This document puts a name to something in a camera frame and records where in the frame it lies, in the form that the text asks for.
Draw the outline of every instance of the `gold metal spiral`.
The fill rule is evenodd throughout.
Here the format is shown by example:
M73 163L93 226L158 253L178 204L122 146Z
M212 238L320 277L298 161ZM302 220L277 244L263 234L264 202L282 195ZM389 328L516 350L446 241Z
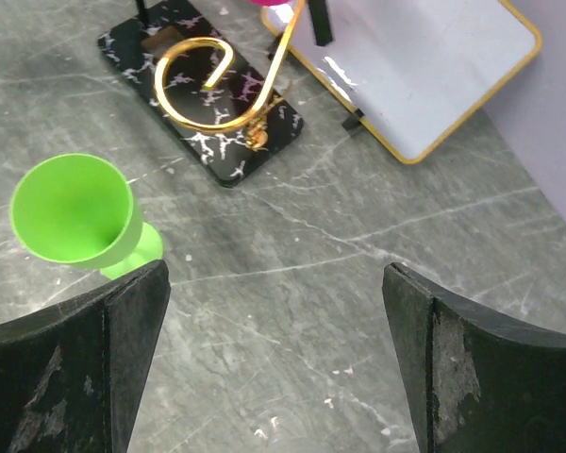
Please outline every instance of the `gold metal spiral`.
M293 34L293 31L298 23L298 19L302 10L304 9L305 4L306 0L296 0L293 16L291 17L290 21L285 27L285 30L283 31L283 34L279 39L279 44L276 48L275 55L273 56L271 67L269 68L268 73L264 79L264 84L262 85L262 88L258 93L258 96L256 97L254 103L242 115L219 125L197 123L194 120L191 120L181 114L172 106L172 104L168 100L168 96L166 95L164 88L166 84L166 75L168 74L168 69L175 61L175 59L185 52L199 47L212 47L221 49L225 52L225 56L223 57L222 61L218 64L216 69L214 69L214 71L209 75L208 80L206 80L206 82L204 83L204 90L215 89L223 76L226 74L226 71L228 71L235 58L235 51L228 42L219 38L212 38L208 36L188 38L184 41L178 42L170 47L159 60L155 71L154 88L158 103L163 111L170 115L170 118L179 125L208 134L225 133L231 130L245 127L245 139L247 146L254 150L258 150L262 146L264 146L264 144L268 141L268 133L266 132L266 114L276 104L283 100L282 97L276 96L275 99L273 99L273 101L271 101L271 103L269 104L269 100L271 99L271 96L273 94L276 75L285 59L285 56L287 55L288 49L290 47L291 35Z

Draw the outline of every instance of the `marble countertop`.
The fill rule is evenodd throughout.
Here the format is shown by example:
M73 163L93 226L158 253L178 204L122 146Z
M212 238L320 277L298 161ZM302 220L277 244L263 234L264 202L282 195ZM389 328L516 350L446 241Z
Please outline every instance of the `marble countertop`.
M271 37L242 0L196 5L260 70ZM134 2L0 2L0 323L104 283L16 243L8 200L43 159L109 159L162 233L172 298L131 452L254 451L291 413L333 451L417 445L380 291L385 264L566 332L566 226L477 113L403 166L297 65L302 137L234 190L208 177L110 71L96 38Z

